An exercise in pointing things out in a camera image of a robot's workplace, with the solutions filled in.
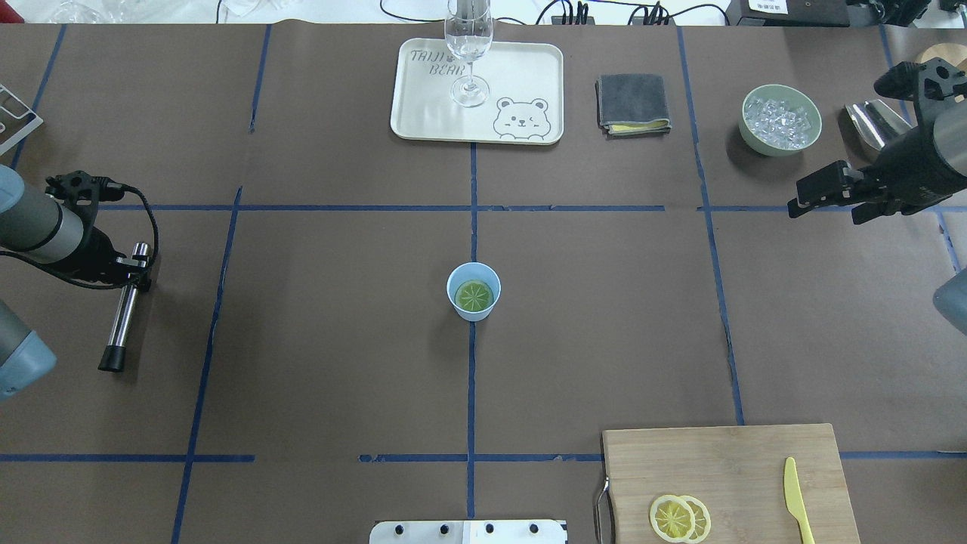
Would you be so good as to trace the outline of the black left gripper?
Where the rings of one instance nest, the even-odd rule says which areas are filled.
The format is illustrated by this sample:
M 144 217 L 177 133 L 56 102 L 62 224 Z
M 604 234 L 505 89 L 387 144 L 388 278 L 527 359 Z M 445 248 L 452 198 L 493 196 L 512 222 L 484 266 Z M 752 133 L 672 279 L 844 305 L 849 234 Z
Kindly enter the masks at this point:
M 130 277 L 128 270 L 149 270 L 152 255 L 125 257 L 115 251 L 110 238 L 96 227 L 83 227 L 82 238 L 72 252 L 72 279 L 86 283 L 121 285 L 122 289 L 149 292 L 151 277 Z

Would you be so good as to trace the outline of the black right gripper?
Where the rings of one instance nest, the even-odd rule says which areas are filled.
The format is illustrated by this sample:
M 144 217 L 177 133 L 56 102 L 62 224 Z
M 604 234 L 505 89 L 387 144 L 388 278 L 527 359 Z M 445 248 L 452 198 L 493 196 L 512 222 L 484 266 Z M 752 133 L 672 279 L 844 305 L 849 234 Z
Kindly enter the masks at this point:
M 966 186 L 965 72 L 942 59 L 892 66 L 873 84 L 882 97 L 914 104 L 916 126 L 885 145 L 872 165 L 857 170 L 845 159 L 798 180 L 787 203 L 790 219 L 831 206 L 860 205 L 854 224 L 895 213 L 912 215 Z

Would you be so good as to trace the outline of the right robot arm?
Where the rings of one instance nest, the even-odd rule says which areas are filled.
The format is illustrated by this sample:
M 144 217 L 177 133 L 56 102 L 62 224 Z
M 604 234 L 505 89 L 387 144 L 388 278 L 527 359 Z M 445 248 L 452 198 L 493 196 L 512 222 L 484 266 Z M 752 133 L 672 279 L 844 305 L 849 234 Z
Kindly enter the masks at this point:
M 916 126 L 892 138 L 873 164 L 833 162 L 798 179 L 788 215 L 830 206 L 851 207 L 856 226 L 897 213 L 914 215 L 965 189 L 965 72 L 939 57 L 904 61 L 874 83 L 882 97 L 911 100 Z

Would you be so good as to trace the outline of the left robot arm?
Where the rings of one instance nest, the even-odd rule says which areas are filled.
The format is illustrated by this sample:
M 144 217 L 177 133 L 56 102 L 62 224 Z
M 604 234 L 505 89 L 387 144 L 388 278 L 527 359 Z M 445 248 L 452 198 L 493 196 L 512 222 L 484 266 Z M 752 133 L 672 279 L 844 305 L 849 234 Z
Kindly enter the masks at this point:
M 45 189 L 25 182 L 12 168 L 1 169 L 2 255 L 44 272 L 71 286 L 117 289 L 120 299 L 100 371 L 125 368 L 128 335 L 139 294 L 149 292 L 159 251 L 159 227 L 141 190 L 110 177 L 75 170 L 48 177 Z M 135 195 L 152 230 L 149 243 L 138 243 L 130 255 L 114 248 L 96 226 L 100 204 Z

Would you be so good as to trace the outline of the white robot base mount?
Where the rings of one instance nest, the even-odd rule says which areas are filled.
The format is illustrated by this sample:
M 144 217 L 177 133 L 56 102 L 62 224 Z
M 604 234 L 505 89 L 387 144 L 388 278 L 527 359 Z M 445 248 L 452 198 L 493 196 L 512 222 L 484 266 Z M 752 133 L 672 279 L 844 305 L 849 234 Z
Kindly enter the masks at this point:
M 567 543 L 563 521 L 552 519 L 385 521 L 369 543 Z

